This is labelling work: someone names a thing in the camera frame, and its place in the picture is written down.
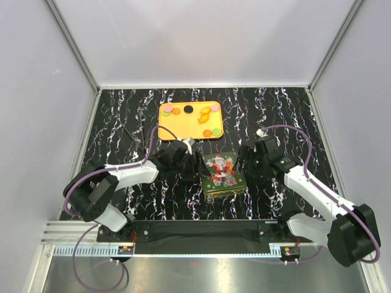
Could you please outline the gold tin lid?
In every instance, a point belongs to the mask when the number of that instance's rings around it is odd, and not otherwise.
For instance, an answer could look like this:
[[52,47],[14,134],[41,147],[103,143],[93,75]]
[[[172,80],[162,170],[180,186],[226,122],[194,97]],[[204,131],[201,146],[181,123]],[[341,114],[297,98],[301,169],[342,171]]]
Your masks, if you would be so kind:
[[210,176],[202,176],[202,190],[207,202],[220,197],[229,197],[243,192],[246,179],[243,173],[234,170],[238,158],[236,151],[208,154],[203,156],[206,169]]

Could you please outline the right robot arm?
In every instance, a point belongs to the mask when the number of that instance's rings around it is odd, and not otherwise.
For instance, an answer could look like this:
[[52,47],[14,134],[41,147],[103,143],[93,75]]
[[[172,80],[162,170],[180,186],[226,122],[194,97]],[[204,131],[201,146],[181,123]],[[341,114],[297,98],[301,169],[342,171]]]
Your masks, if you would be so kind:
[[264,136],[252,147],[241,146],[234,168],[257,179],[275,179],[320,213],[320,220],[304,213],[289,213],[277,227],[281,240],[291,242],[303,237],[316,242],[344,267],[358,261],[369,263],[367,256],[371,253],[375,254],[374,262],[379,259],[381,240],[372,208],[358,206],[328,188],[298,158],[286,155],[276,138]]

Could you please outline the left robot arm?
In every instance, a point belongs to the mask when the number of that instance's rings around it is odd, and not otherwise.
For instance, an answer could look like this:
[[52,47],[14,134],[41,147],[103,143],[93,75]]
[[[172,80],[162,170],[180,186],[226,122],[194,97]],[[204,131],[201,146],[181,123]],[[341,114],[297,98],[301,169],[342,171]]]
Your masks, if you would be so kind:
[[105,226],[116,240],[127,241],[132,233],[130,219],[111,204],[113,194],[176,174],[188,181],[210,176],[202,154],[192,149],[193,143],[192,139],[173,140],[154,154],[148,152],[144,160],[136,163],[100,167],[92,164],[64,189],[65,207],[70,205],[85,222]]

